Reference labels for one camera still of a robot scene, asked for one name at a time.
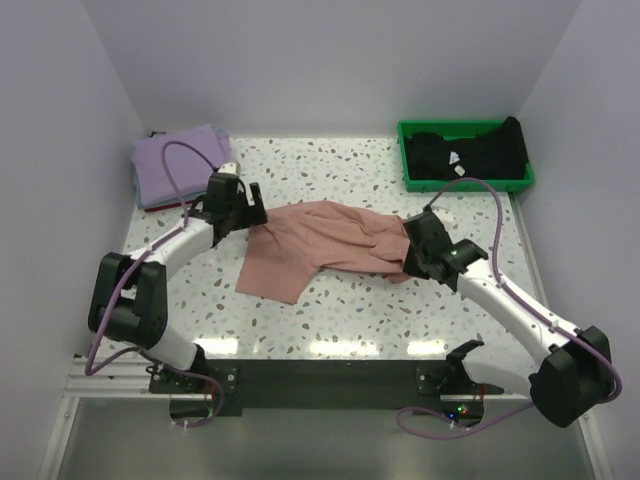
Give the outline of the pink printed t shirt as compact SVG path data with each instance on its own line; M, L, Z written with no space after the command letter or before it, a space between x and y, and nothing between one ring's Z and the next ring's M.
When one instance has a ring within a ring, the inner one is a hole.
M249 229L235 291L293 305L323 268L402 283L409 246L396 215L331 201L278 207Z

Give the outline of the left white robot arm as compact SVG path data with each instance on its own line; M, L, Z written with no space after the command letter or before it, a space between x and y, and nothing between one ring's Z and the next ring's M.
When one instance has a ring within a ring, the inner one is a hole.
M172 368L171 378L183 391L200 390L207 380L205 354L170 325L168 282L230 233L267 220L257 182L245 184L235 174L217 172L210 176L205 194L187 207L168 233L134 252L105 255L88 314L95 337L85 373L92 375L103 367L93 362L106 337Z

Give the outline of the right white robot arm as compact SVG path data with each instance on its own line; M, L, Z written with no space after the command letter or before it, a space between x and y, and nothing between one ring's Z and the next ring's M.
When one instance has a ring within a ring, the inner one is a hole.
M453 242L430 209L403 223L410 246L407 274L449 287L481 307L529 354L532 364L514 371L497 354L480 352L481 340L450 351L443 372L459 393L490 384L528 396L557 427L566 428L594 406L619 396L608 337L595 326L581 329L529 296L473 241Z

